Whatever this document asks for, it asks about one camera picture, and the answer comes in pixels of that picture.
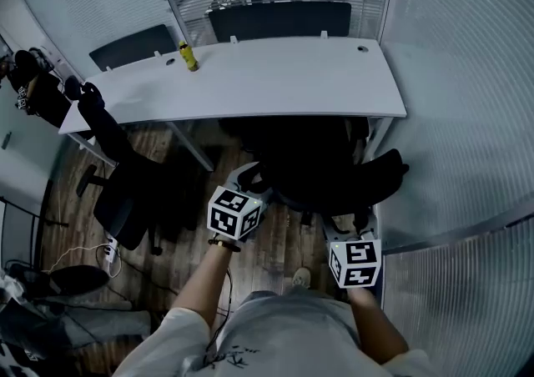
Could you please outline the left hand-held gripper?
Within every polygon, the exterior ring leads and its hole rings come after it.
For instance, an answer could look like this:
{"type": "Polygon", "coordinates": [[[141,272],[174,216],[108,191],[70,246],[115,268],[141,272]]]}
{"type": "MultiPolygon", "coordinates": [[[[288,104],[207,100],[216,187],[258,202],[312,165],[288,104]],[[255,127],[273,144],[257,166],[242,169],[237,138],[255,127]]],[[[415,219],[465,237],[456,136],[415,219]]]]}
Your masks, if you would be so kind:
{"type": "Polygon", "coordinates": [[[246,163],[229,174],[226,188],[217,187],[208,203],[209,230],[240,240],[258,227],[264,203],[271,203],[273,198],[272,188],[261,193],[249,191],[260,181],[259,172],[259,162],[246,163]]]}

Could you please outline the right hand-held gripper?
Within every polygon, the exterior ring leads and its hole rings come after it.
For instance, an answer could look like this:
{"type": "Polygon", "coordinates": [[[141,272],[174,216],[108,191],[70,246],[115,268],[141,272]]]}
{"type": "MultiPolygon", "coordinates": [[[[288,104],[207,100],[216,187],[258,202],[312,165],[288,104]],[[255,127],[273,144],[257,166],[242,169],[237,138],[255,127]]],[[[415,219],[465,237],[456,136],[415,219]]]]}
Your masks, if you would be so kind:
{"type": "Polygon", "coordinates": [[[327,247],[327,264],[341,289],[373,287],[378,279],[381,241],[377,234],[377,218],[372,209],[366,213],[367,225],[359,235],[337,227],[330,216],[320,216],[327,247]]]}

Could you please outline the black mesh office chair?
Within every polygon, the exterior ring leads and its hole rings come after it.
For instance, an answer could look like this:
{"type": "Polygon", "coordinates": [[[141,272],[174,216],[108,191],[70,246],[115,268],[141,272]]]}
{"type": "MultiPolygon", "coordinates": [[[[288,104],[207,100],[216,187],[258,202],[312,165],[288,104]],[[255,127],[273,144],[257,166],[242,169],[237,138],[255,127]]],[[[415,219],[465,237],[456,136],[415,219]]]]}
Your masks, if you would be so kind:
{"type": "Polygon", "coordinates": [[[193,183],[185,179],[186,170],[136,152],[125,131],[105,109],[94,84],[81,84],[71,76],[65,83],[65,93],[78,103],[78,111],[104,154],[117,164],[107,178],[97,176],[96,166],[89,165],[78,183],[77,196],[81,197],[90,184],[100,186],[93,216],[105,232],[130,251],[148,235],[151,254],[160,255],[156,228],[168,223],[173,211],[183,226],[196,226],[192,213],[198,210],[197,196],[193,183]]]}
{"type": "Polygon", "coordinates": [[[369,134],[363,117],[221,118],[219,126],[254,157],[253,166],[237,177],[242,192],[268,193],[279,204],[327,221],[352,215],[357,233],[369,223],[372,207],[393,195],[410,169],[395,148],[367,163],[354,160],[369,134]]]}

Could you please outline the person's right forearm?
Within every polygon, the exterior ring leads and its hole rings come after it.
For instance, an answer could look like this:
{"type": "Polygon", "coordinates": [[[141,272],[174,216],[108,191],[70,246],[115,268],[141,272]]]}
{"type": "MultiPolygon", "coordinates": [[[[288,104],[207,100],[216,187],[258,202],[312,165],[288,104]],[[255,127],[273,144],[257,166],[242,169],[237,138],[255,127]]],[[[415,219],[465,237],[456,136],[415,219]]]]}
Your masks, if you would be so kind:
{"type": "Polygon", "coordinates": [[[365,288],[347,290],[361,350],[378,364],[409,351],[400,332],[389,321],[375,296],[365,288]]]}

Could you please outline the person's left forearm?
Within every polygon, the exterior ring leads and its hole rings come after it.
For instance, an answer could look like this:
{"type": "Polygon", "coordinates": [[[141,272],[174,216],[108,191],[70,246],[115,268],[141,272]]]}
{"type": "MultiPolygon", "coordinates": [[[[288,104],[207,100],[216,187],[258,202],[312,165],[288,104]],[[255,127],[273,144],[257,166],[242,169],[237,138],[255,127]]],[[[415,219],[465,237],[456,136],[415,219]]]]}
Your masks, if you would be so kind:
{"type": "Polygon", "coordinates": [[[211,327],[218,310],[226,271],[234,245],[215,240],[199,266],[174,300],[172,309],[187,309],[199,314],[211,327]]]}

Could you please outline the person's left shoe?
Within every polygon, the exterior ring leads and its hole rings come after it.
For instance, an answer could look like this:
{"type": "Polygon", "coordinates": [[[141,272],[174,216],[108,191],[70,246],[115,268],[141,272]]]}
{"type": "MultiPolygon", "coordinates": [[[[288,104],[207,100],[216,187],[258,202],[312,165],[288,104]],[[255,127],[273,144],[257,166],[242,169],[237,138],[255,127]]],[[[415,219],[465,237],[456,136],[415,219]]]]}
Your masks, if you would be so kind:
{"type": "Polygon", "coordinates": [[[311,285],[311,272],[306,267],[298,268],[291,281],[292,288],[309,289],[311,285]]]}

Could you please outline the person's jeans leg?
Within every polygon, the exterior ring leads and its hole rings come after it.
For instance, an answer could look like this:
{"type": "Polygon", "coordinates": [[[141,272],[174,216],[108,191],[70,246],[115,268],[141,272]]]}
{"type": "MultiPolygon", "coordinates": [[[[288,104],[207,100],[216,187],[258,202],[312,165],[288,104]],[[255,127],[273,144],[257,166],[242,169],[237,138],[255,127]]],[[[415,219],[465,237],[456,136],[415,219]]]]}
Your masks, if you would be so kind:
{"type": "MultiPolygon", "coordinates": [[[[282,296],[315,296],[316,292],[312,289],[307,289],[300,285],[293,285],[289,287],[282,296]]],[[[249,294],[241,303],[242,305],[257,299],[268,299],[273,297],[279,297],[280,295],[274,291],[258,290],[249,294]]]]}

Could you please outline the white office desk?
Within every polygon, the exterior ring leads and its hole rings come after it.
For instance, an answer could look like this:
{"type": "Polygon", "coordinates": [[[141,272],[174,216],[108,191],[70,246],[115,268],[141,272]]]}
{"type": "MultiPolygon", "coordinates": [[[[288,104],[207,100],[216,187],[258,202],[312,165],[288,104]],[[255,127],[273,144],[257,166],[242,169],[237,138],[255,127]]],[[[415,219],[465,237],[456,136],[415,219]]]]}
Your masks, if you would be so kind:
{"type": "Polygon", "coordinates": [[[178,53],[155,54],[91,77],[121,124],[164,122],[207,170],[213,164],[184,120],[270,115],[376,118],[373,157],[406,108],[379,44],[370,39],[293,37],[198,47],[190,72],[178,53]],[[368,48],[363,53],[359,46],[368,48]],[[174,58],[169,66],[166,62],[174,58]]]}

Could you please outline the person's white t-shirt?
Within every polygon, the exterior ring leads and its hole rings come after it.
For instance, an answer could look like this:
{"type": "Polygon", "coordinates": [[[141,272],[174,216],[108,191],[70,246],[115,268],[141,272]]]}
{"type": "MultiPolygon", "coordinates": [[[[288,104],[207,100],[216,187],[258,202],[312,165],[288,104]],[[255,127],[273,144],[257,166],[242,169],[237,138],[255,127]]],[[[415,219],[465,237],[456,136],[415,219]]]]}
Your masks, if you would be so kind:
{"type": "Polygon", "coordinates": [[[171,309],[113,377],[437,377],[420,349],[377,364],[360,349],[347,304],[315,296],[257,299],[216,342],[192,310],[171,309]]]}

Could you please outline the yellow drink bottle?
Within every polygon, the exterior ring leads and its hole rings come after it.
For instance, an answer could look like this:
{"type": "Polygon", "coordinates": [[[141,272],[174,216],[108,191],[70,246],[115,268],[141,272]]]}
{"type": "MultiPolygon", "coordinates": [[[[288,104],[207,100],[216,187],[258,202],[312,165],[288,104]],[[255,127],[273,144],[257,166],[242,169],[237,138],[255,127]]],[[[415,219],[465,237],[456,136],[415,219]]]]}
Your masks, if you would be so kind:
{"type": "Polygon", "coordinates": [[[195,72],[199,69],[199,63],[194,56],[193,49],[184,40],[179,42],[179,53],[185,61],[187,69],[190,72],[195,72]]]}

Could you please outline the white power strip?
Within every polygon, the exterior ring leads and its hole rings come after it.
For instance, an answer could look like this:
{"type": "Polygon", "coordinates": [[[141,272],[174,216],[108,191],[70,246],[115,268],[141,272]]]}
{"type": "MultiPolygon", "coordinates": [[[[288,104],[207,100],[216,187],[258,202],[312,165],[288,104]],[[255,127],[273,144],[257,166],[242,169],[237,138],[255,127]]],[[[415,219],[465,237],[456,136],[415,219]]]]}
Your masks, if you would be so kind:
{"type": "Polygon", "coordinates": [[[104,245],[104,258],[105,260],[113,264],[115,262],[118,253],[118,242],[115,238],[108,238],[107,243],[104,245]]]}

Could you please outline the dark desk divider panel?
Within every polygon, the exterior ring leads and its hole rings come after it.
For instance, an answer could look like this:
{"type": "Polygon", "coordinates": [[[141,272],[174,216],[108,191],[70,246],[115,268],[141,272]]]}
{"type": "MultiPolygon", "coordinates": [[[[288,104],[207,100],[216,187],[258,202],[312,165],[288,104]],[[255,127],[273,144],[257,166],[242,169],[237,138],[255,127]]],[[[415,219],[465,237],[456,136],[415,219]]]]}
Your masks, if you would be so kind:
{"type": "Polygon", "coordinates": [[[177,49],[168,28],[159,24],[97,48],[89,57],[101,71],[106,71],[152,58],[156,52],[163,55],[177,49]]]}
{"type": "Polygon", "coordinates": [[[215,37],[227,43],[264,38],[346,37],[350,31],[351,5],[334,2],[260,3],[209,13],[215,37]]]}

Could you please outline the black round seat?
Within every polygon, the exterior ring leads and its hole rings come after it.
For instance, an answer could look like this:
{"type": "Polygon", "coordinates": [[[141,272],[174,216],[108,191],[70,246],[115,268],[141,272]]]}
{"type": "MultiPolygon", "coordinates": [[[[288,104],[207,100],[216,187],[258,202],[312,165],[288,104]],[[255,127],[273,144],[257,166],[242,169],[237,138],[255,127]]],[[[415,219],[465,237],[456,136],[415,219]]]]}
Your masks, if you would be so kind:
{"type": "Polygon", "coordinates": [[[62,296],[90,294],[109,282],[109,276],[104,270],[86,264],[56,269],[49,277],[59,289],[58,295],[62,296]]]}

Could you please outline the black metal stand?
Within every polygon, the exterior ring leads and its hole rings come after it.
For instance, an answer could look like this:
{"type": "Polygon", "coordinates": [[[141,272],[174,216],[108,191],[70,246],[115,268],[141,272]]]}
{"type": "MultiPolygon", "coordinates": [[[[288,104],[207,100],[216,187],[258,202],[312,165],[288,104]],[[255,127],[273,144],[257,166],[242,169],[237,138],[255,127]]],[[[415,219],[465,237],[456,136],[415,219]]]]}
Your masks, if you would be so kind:
{"type": "Polygon", "coordinates": [[[40,266],[44,226],[67,228],[0,196],[0,268],[12,264],[40,266]]]}

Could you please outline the white door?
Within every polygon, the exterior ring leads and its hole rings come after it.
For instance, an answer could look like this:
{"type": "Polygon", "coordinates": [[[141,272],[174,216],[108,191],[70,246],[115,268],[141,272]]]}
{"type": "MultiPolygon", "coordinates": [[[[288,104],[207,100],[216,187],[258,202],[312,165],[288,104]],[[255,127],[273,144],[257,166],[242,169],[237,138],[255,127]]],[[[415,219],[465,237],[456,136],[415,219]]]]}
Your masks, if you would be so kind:
{"type": "Polygon", "coordinates": [[[0,37],[15,53],[39,48],[53,63],[61,78],[78,72],[58,50],[33,16],[25,0],[0,0],[0,37]]]}

